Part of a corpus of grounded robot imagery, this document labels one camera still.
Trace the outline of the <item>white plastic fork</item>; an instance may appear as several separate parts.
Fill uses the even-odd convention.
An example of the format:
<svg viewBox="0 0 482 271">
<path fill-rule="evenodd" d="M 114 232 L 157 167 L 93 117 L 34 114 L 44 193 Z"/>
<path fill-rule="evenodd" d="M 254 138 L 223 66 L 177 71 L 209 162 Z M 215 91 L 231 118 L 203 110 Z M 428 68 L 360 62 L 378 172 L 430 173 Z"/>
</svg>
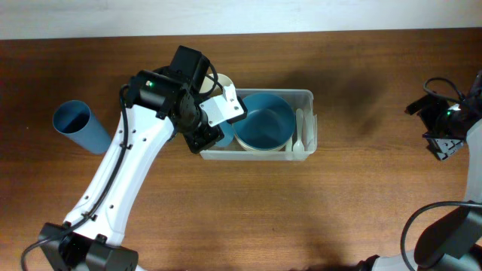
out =
<svg viewBox="0 0 482 271">
<path fill-rule="evenodd" d="M 290 138 L 285 145 L 285 157 L 287 160 L 293 160 L 293 153 L 292 153 L 293 141 Z"/>
</svg>

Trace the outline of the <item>white plastic spoon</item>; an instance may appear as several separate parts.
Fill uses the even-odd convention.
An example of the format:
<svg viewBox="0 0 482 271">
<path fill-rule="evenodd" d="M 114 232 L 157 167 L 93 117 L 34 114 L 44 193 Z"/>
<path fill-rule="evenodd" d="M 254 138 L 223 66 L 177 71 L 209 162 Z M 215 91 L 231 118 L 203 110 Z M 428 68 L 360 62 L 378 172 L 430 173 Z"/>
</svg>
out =
<svg viewBox="0 0 482 271">
<path fill-rule="evenodd" d="M 301 108 L 296 110 L 296 133 L 297 139 L 293 144 L 293 152 L 296 154 L 301 154 L 304 152 L 304 144 L 302 142 L 302 128 L 303 128 L 303 121 L 304 121 L 304 112 Z"/>
</svg>

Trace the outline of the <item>blue cup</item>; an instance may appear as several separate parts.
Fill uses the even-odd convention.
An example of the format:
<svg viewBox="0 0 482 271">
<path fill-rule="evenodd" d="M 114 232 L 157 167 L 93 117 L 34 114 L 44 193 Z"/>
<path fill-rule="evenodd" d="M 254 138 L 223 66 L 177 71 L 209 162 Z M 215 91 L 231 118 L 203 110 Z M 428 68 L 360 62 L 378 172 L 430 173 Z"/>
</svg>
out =
<svg viewBox="0 0 482 271">
<path fill-rule="evenodd" d="M 92 154 L 104 154 L 111 137 L 90 107 L 82 101 L 61 104 L 53 114 L 53 127 Z"/>
<path fill-rule="evenodd" d="M 234 139 L 234 130 L 231 124 L 229 124 L 227 121 L 220 123 L 219 127 L 221 128 L 221 131 L 224 134 L 223 139 L 219 140 L 218 142 L 215 143 L 215 146 L 217 148 L 225 148 L 227 147 Z"/>
</svg>

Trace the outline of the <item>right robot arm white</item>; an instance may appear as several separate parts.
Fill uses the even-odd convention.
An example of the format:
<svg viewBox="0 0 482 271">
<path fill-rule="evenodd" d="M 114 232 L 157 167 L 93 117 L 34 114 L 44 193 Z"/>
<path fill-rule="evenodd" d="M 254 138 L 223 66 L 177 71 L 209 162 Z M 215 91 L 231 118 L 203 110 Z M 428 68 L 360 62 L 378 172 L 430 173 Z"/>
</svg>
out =
<svg viewBox="0 0 482 271">
<path fill-rule="evenodd" d="M 360 261 L 356 270 L 479 270 L 481 268 L 481 76 L 467 93 L 456 98 L 442 96 L 423 84 L 426 95 L 408 105 L 426 126 L 423 138 L 429 150 L 446 160 L 463 146 L 468 147 L 469 165 L 465 195 L 461 201 L 441 201 L 415 211 L 401 233 L 401 253 L 393 257 L 374 255 Z M 407 232 L 424 212 L 440 207 L 452 211 L 428 226 L 412 251 L 406 249 Z"/>
</svg>

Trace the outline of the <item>blue bowl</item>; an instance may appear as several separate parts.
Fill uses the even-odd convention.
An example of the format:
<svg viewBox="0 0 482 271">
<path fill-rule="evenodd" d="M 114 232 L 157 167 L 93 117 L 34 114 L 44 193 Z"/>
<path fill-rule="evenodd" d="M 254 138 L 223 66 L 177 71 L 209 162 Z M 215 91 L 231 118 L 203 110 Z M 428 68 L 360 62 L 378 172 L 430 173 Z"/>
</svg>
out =
<svg viewBox="0 0 482 271">
<path fill-rule="evenodd" d="M 233 124 L 234 134 L 266 133 L 282 140 L 290 139 L 295 130 L 295 112 L 281 96 L 254 93 L 243 98 L 246 118 Z"/>
</svg>

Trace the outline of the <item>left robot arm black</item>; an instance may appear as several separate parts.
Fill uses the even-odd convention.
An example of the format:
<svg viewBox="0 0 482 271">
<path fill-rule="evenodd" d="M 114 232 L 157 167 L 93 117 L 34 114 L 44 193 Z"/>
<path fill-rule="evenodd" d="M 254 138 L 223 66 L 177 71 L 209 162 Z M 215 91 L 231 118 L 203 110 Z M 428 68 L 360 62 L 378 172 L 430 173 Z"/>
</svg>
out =
<svg viewBox="0 0 482 271">
<path fill-rule="evenodd" d="M 54 270 L 137 270 L 139 254 L 122 246 L 142 183 L 160 149 L 182 134 L 194 154 L 221 140 L 200 88 L 212 67 L 201 52 L 178 47 L 168 66 L 141 70 L 119 92 L 117 134 L 78 204 L 62 224 L 46 223 L 34 243 Z"/>
</svg>

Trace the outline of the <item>cream cup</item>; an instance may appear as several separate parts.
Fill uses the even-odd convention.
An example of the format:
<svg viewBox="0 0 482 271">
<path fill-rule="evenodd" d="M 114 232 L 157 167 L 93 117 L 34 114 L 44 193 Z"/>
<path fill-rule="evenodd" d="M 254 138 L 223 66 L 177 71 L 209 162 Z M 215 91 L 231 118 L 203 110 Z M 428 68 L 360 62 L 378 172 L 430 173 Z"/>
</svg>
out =
<svg viewBox="0 0 482 271">
<path fill-rule="evenodd" d="M 205 76 L 203 84 L 200 88 L 200 93 L 208 93 L 212 89 L 214 85 L 213 79 L 214 79 L 213 74 L 208 74 Z M 221 87 L 227 87 L 233 84 L 233 81 L 228 76 L 223 74 L 218 74 L 218 82 L 220 85 L 215 86 L 215 89 L 210 93 L 210 96 L 221 95 L 223 93 L 223 90 L 221 89 Z"/>
</svg>

